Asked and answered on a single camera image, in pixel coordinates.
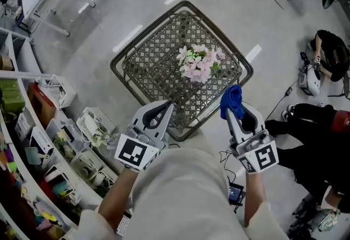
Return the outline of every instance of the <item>black chair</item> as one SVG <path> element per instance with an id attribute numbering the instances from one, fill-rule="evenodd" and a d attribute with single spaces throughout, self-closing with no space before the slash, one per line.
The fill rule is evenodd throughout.
<path id="1" fill-rule="evenodd" d="M 328 97 L 343 97 L 345 96 L 346 99 L 350 100 L 349 97 L 349 74 L 346 72 L 343 77 L 343 92 L 339 95 L 328 95 Z"/>

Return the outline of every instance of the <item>gray floor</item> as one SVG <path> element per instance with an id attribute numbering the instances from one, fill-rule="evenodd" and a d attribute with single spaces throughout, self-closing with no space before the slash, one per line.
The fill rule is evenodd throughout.
<path id="1" fill-rule="evenodd" d="M 76 118 L 86 106 L 100 107 L 123 131 L 130 122 L 139 103 L 121 84 L 109 68 L 118 45 L 138 25 L 147 27 L 176 0 L 165 5 L 166 0 L 95 0 L 96 6 L 88 6 L 82 13 L 82 0 L 62 0 L 57 14 L 50 19 L 70 31 L 69 37 L 40 26 L 33 37 L 36 42 L 36 57 L 43 72 L 65 76 L 78 93 L 69 108 Z M 301 66 L 299 52 L 305 49 L 306 41 L 319 29 L 329 30 L 345 37 L 348 21 L 340 20 L 342 13 L 335 5 L 324 10 L 321 0 L 189 0 L 199 7 L 239 48 L 247 55 L 257 44 L 262 48 L 252 61 L 254 75 L 243 88 L 243 99 L 255 106 L 264 117 L 270 113 L 285 90 L 298 75 Z M 327 103 L 329 92 L 339 92 L 342 84 L 325 81 L 322 94 L 317 98 L 304 95 L 296 86 L 272 114 L 279 118 L 289 103 Z M 350 110 L 345 99 L 332 99 L 338 109 Z M 184 142 L 186 147 L 210 148 L 215 155 L 226 150 L 229 131 L 219 114 L 208 120 L 197 135 Z M 290 137 L 278 138 L 282 148 L 297 146 Z M 236 182 L 244 184 L 244 171 L 240 164 L 230 158 L 227 168 L 237 174 Z M 266 192 L 273 212 L 284 230 L 293 221 L 292 211 L 306 195 L 306 190 L 294 183 L 290 170 L 276 166 L 264 173 Z M 334 228 L 339 236 L 348 226 Z M 327 239 L 322 234 L 318 239 Z"/>

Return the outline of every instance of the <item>white shelf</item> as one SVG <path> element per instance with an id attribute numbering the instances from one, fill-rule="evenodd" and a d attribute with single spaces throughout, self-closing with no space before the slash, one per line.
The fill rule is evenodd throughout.
<path id="1" fill-rule="evenodd" d="M 18 71 L 17 63 L 16 63 L 15 50 L 13 48 L 12 34 L 11 33 L 8 33 L 6 41 L 5 41 L 5 45 L 6 45 L 7 49 L 8 49 L 8 55 L 9 55 L 9 57 L 12 60 L 13 67 L 14 67 L 15 71 Z"/>
<path id="2" fill-rule="evenodd" d="M 43 190 L 40 188 L 40 186 L 37 184 L 37 182 L 34 180 L 32 175 L 28 171 L 19 153 L 17 152 L 16 147 L 13 145 L 11 136 L 7 130 L 6 123 L 4 121 L 1 111 L 0 111 L 0 127 L 1 127 L 1 131 L 4 134 L 5 142 L 10 147 L 10 150 L 16 162 L 17 168 L 21 173 L 22 177 L 24 178 L 25 182 L 27 183 L 26 187 L 28 192 L 30 192 L 32 196 L 37 196 L 40 200 L 46 202 L 53 210 L 55 210 L 55 212 L 62 218 L 62 220 L 65 222 L 67 226 L 77 228 L 76 224 L 72 222 L 66 215 L 64 215 L 61 212 L 61 210 L 46 196 L 46 194 L 43 192 Z"/>
<path id="3" fill-rule="evenodd" d="M 68 167 L 68 168 L 72 169 L 71 166 L 69 165 L 69 163 L 65 160 L 65 158 L 62 156 L 62 154 L 57 150 L 56 146 L 50 140 L 50 138 L 47 135 L 44 127 L 42 126 L 41 122 L 39 121 L 39 118 L 36 115 L 36 112 L 34 111 L 34 109 L 32 107 L 32 104 L 30 103 L 30 100 L 28 98 L 27 91 L 26 91 L 26 89 L 24 87 L 22 79 L 18 78 L 17 81 L 18 81 L 18 85 L 19 85 L 20 91 L 22 93 L 22 97 L 23 97 L 23 99 L 25 101 L 26 108 L 31 113 L 31 115 L 33 117 L 33 120 L 35 122 L 35 125 L 38 126 L 40 128 L 41 132 L 43 132 L 46 135 L 50 145 L 54 148 L 55 156 L 59 158 L 60 162 L 62 162 L 65 167 Z M 86 182 L 84 182 L 81 179 L 81 177 L 78 176 L 73 169 L 72 169 L 72 171 L 74 172 L 74 174 L 77 176 L 77 178 L 80 181 L 79 186 L 78 186 L 78 188 L 76 190 L 80 193 L 80 195 L 82 197 L 82 201 L 86 205 L 88 205 L 88 207 L 89 206 L 98 206 L 98 205 L 100 205 L 103 198 L 100 195 L 98 195 L 91 187 L 89 187 L 89 185 Z"/>
<path id="4" fill-rule="evenodd" d="M 40 68 L 35 59 L 30 39 L 26 38 L 16 59 L 16 66 L 20 72 L 30 72 L 40 74 Z"/>
<path id="5" fill-rule="evenodd" d="M 15 230 L 17 236 L 20 240 L 30 240 L 17 226 L 17 224 L 12 220 L 10 215 L 6 212 L 5 208 L 0 203 L 0 214 L 2 214 L 7 221 L 7 223 Z"/>

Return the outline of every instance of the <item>white flower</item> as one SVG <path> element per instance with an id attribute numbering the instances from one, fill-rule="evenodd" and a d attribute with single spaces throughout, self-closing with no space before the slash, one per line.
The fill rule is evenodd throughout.
<path id="1" fill-rule="evenodd" d="M 204 48 L 205 48 L 204 45 L 195 45 L 195 44 L 192 44 L 191 46 L 192 46 L 194 52 L 201 52 L 201 51 L 204 51 Z"/>
<path id="2" fill-rule="evenodd" d="M 179 49 L 180 54 L 176 56 L 176 59 L 180 59 L 180 62 L 183 61 L 187 56 L 187 47 L 184 46 L 183 49 Z"/>
<path id="3" fill-rule="evenodd" d="M 223 53 L 223 50 L 221 48 L 217 48 L 217 55 L 220 57 L 220 59 L 226 58 L 226 55 Z"/>

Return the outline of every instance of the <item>shoe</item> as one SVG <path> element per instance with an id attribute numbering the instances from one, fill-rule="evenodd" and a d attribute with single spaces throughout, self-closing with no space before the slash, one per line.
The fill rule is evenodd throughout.
<path id="1" fill-rule="evenodd" d="M 288 105 L 287 112 L 290 113 L 290 114 L 293 114 L 294 113 L 294 108 L 295 108 L 295 105 Z"/>
<path id="2" fill-rule="evenodd" d="M 282 112 L 282 115 L 281 115 L 282 120 L 283 120 L 284 122 L 287 122 L 287 121 L 288 121 L 288 117 L 289 117 L 289 115 L 290 115 L 290 113 L 289 113 L 289 112 L 287 112 L 287 111 L 283 111 L 283 112 Z"/>

